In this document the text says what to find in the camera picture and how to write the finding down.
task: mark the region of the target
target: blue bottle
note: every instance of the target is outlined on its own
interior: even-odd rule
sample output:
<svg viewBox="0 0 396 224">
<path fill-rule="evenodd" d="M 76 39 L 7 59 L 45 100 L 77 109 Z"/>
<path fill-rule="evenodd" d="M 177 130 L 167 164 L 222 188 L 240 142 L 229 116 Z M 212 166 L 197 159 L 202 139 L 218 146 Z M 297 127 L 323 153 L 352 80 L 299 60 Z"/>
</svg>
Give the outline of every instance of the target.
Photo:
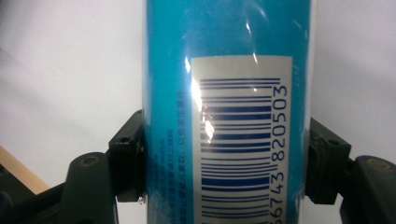
<svg viewBox="0 0 396 224">
<path fill-rule="evenodd" d="M 148 223 L 297 223 L 310 0 L 147 2 Z"/>
</svg>

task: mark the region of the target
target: white background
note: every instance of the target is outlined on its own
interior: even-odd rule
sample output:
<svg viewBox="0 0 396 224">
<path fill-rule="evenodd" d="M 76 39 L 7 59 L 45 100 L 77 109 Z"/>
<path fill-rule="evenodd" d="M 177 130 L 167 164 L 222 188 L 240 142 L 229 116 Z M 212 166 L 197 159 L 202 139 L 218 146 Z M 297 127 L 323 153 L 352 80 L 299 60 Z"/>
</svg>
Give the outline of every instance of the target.
<svg viewBox="0 0 396 224">
<path fill-rule="evenodd" d="M 396 2 L 319 0 L 312 117 L 352 158 L 396 162 Z M 0 145 L 50 186 L 141 107 L 141 1 L 12 1 L 0 11 Z M 304 202 L 303 223 L 341 223 Z M 145 206 L 120 205 L 143 224 Z"/>
</svg>

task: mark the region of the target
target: cylindrical container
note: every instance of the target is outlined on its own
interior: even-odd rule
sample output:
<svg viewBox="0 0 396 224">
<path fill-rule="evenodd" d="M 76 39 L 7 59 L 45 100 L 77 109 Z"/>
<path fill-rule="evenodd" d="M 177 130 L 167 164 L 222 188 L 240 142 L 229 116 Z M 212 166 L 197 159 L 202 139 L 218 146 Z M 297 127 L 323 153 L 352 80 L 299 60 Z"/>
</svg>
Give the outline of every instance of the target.
<svg viewBox="0 0 396 224">
<path fill-rule="evenodd" d="M 297 223 L 310 0 L 146 13 L 148 223 Z"/>
</svg>

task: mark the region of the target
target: white label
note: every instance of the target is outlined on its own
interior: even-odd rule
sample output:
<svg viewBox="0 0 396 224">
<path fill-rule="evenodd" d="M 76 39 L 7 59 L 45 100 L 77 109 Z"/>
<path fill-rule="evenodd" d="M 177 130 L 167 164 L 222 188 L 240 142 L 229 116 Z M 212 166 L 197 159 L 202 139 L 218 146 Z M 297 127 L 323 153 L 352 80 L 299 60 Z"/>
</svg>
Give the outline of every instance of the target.
<svg viewBox="0 0 396 224">
<path fill-rule="evenodd" d="M 194 223 L 285 223 L 291 60 L 191 60 Z"/>
</svg>

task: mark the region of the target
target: barcode label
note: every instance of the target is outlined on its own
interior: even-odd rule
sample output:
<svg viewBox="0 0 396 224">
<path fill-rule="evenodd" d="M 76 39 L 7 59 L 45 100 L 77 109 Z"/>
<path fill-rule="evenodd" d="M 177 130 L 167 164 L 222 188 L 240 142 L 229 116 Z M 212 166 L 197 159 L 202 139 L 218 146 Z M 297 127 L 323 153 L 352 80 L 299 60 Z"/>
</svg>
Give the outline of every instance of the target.
<svg viewBox="0 0 396 224">
<path fill-rule="evenodd" d="M 195 223 L 285 223 L 291 57 L 191 63 Z"/>
</svg>

